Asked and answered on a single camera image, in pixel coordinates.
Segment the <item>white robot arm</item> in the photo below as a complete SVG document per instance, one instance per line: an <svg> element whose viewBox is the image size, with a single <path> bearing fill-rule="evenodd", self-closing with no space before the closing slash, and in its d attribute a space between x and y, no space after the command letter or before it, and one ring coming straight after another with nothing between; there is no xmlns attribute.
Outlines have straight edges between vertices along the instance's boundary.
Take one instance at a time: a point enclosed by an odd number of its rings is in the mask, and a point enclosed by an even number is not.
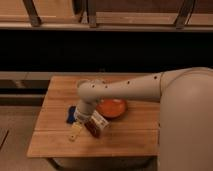
<svg viewBox="0 0 213 171"><path fill-rule="evenodd" d="M84 123L102 99L160 104L158 171L213 171L213 69L195 67L119 82L82 80L74 118Z"/></svg>

